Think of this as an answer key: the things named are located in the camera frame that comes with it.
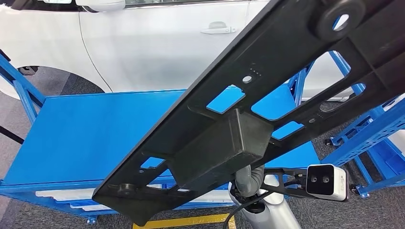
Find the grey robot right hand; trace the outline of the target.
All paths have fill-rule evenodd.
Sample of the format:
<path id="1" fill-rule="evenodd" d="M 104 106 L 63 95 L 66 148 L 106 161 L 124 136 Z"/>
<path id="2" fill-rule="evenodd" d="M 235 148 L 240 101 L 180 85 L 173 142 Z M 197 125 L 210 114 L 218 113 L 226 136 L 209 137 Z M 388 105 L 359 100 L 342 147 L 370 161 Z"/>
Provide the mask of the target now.
<path id="1" fill-rule="evenodd" d="M 257 168 L 252 169 L 250 165 L 241 168 L 235 173 L 235 180 L 239 183 L 251 183 L 253 181 L 261 184 L 264 180 L 264 170 L 265 166 L 261 165 Z"/>

